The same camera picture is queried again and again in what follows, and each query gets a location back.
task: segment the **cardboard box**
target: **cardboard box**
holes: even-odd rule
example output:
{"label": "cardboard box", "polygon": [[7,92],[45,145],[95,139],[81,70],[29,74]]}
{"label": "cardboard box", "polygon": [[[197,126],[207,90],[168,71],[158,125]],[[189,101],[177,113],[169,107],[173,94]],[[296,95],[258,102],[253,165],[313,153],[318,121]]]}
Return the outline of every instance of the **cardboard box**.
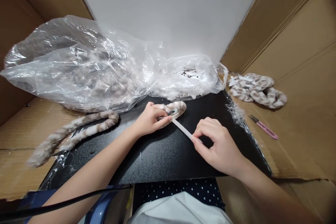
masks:
{"label": "cardboard box", "polygon": [[[91,18],[83,0],[1,1],[9,10],[2,12],[0,19],[0,32],[8,34],[0,44],[1,60],[11,46],[50,18],[66,14]],[[255,0],[223,59],[231,71],[273,77],[275,87],[288,96],[288,104],[277,111],[237,101],[246,114],[253,114],[279,135],[278,141],[270,139],[247,119],[275,178],[336,181],[329,161],[336,153],[332,138],[336,112],[330,98],[335,94],[333,3]],[[13,200],[37,190],[53,163],[51,159],[38,169],[28,169],[25,162],[33,149],[54,130],[83,114],[44,99],[31,101],[32,95],[2,77],[0,85],[6,94],[1,96],[0,198]],[[30,107],[24,107],[29,101]]]}

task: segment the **hand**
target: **hand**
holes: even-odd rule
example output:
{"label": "hand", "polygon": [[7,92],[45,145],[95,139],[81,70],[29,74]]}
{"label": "hand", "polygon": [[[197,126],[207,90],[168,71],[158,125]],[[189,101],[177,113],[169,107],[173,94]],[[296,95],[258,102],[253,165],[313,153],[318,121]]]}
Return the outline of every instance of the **hand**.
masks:
{"label": "hand", "polygon": [[[213,141],[210,149],[198,139],[202,135]],[[201,119],[191,140],[204,160],[220,172],[237,177],[246,167],[247,159],[240,153],[227,128],[217,119]]]}
{"label": "hand", "polygon": [[[153,102],[147,103],[145,110],[131,126],[132,131],[138,137],[153,133],[172,121],[172,117],[168,116],[165,110],[159,109],[160,107],[162,107],[161,104],[154,104]],[[158,121],[156,119],[157,117],[165,118]]]}

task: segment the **plush snake toy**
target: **plush snake toy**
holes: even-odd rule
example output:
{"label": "plush snake toy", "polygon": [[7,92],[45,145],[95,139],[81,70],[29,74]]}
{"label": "plush snake toy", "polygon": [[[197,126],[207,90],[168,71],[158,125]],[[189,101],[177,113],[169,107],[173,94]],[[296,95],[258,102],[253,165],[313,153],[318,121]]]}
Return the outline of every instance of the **plush snake toy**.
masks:
{"label": "plush snake toy", "polygon": [[[182,101],[176,101],[168,105],[161,104],[160,109],[165,110],[168,115],[174,115],[174,118],[181,116],[187,106]],[[89,114],[78,119],[73,120],[69,124],[64,125],[62,128],[56,130],[53,134],[48,136],[34,151],[32,156],[27,161],[30,167],[37,168],[44,165],[51,156],[53,151],[57,147],[60,141],[62,141],[67,135],[73,132],[78,127],[93,121],[106,119],[104,122],[90,126],[83,131],[80,131],[77,135],[70,137],[60,146],[60,151],[70,151],[77,143],[83,139],[92,136],[98,132],[105,131],[115,125],[119,120],[119,115],[113,110],[103,111],[99,113]]]}
{"label": "plush snake toy", "polygon": [[231,77],[231,94],[244,102],[257,102],[270,109],[284,106],[287,97],[273,88],[274,80],[254,73]]}

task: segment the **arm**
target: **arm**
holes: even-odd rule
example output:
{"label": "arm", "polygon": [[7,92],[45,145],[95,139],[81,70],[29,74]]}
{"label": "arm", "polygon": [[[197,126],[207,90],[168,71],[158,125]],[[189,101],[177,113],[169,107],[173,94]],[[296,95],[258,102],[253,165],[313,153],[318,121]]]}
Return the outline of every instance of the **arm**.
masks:
{"label": "arm", "polygon": [[[202,135],[214,142],[210,149],[198,140]],[[270,223],[322,222],[247,160],[218,120],[209,117],[200,120],[192,142],[207,163],[244,184]]]}
{"label": "arm", "polygon": [[[164,110],[149,102],[135,123],[113,140],[105,149],[98,153],[74,176],[72,176],[51,198],[44,204],[52,205],[69,200],[92,191],[105,189],[115,171],[124,160],[134,143],[143,135],[153,133],[172,117],[168,117]],[[29,224],[35,223],[78,223],[91,209],[100,195],[82,200],[70,206],[33,217]]]}

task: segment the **white stick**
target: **white stick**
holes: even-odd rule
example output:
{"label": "white stick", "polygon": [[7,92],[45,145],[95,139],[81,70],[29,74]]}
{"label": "white stick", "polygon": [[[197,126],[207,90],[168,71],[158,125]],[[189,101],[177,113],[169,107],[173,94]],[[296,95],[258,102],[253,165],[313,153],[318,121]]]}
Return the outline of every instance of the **white stick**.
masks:
{"label": "white stick", "polygon": [[173,122],[173,123],[180,129],[180,130],[182,130],[182,132],[183,132],[184,134],[186,134],[187,137],[189,137],[189,139],[191,139],[192,135],[190,134],[190,132],[189,132],[186,128],[184,128],[184,127],[183,127],[178,121],[176,121],[174,118],[173,118],[172,122]]}

